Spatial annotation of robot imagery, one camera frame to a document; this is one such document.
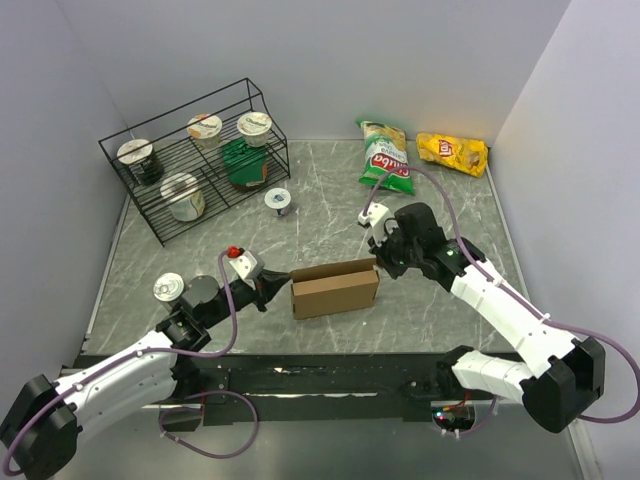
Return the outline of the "brown cardboard box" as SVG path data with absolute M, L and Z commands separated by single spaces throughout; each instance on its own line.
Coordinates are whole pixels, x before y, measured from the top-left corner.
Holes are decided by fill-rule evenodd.
M 370 308 L 380 284 L 374 258 L 298 269 L 290 276 L 296 320 Z

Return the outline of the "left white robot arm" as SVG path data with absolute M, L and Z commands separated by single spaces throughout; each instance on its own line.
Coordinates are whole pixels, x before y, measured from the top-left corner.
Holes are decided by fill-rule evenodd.
M 124 350 L 72 375 L 38 375 L 19 391 L 1 423 L 6 476 L 54 476 L 83 440 L 143 406 L 172 398 L 191 399 L 198 389 L 193 359 L 211 340 L 209 330 L 238 312 L 266 305 L 290 281 L 287 273 L 264 270 L 250 282 L 219 285 L 194 278 L 156 327 Z

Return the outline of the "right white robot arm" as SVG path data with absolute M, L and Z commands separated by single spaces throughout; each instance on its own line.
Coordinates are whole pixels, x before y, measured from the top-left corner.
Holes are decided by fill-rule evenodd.
M 604 390 L 605 350 L 594 338 L 545 324 L 524 306 L 493 264 L 466 239 L 449 239 L 431 208 L 391 212 L 373 203 L 358 216 L 369 251 L 392 278 L 415 268 L 479 313 L 514 348 L 505 360 L 460 346 L 440 361 L 437 386 L 456 399 L 481 390 L 524 406 L 542 428 L 559 433 Z

